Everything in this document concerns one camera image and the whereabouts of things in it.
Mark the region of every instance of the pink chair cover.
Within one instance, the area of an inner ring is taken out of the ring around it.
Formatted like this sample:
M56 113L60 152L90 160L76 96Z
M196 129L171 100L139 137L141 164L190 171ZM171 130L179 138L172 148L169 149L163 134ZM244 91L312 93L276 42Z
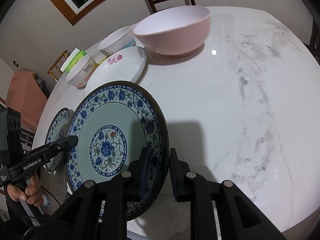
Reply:
M46 103L47 98L32 72L16 71L11 79L5 106L21 113L21 126L35 132Z

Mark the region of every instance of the paper cup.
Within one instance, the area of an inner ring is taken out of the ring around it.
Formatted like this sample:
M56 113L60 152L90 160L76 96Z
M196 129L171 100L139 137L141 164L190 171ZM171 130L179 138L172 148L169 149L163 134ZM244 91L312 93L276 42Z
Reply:
M95 60L90 54L88 54L81 58L71 69L66 78L66 82L77 88L83 87L88 82L96 68L97 64Z

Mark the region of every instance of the marble tabletop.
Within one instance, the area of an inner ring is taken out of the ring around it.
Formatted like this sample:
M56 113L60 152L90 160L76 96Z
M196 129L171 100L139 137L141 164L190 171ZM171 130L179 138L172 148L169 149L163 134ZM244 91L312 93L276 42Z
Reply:
M267 12L208 9L205 44L185 58L146 49L148 64L137 83L163 111L178 158L209 180L234 181L284 231L320 206L320 67ZM101 57L98 44L87 53ZM33 147L44 143L61 108L75 110L84 99L84 90L65 78L47 102ZM52 175L65 183L61 172ZM157 240L188 238L189 226L190 205L174 201L169 178L155 203L127 224Z

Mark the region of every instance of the screw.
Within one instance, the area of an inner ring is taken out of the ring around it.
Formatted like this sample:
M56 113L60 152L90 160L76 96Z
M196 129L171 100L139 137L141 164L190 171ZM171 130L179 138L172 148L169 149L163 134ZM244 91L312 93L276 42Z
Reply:
M196 177L196 174L195 174L194 172L192 172L192 171L189 171L189 172L187 173L187 177L190 178L190 179L193 179L193 178Z
M226 187L232 187L233 186L233 182L231 180L225 180L223 182L223 185L225 185Z
M121 176L124 178L128 178L131 176L131 172L130 171L124 171L121 173Z
M93 187L93 185L94 185L94 181L90 179L84 183L85 187Z

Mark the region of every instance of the wall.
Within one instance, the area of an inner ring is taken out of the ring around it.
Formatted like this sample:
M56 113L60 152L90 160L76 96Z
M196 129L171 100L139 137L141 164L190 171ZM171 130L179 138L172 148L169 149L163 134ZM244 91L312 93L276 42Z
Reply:
M14 71L2 59L0 59L0 97L4 100L7 98L13 73Z
M196 4L265 10L303 42L310 39L312 17L300 0L196 0ZM37 72L52 89L55 82L46 72L65 49L87 49L148 15L145 0L107 0L73 27L50 0L16 0L0 24L0 57L12 69L15 60L19 69Z

